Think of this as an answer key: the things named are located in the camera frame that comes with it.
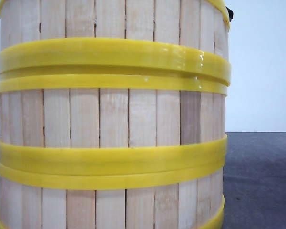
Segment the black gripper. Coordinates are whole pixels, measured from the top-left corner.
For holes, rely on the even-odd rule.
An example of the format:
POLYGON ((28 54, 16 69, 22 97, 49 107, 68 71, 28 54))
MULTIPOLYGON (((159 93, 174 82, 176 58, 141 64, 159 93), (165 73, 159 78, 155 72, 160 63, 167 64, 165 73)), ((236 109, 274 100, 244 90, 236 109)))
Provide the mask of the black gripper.
POLYGON ((229 22, 231 22, 232 19, 234 18, 234 12, 231 9, 229 9, 227 6, 226 6, 226 10, 227 10, 229 22))

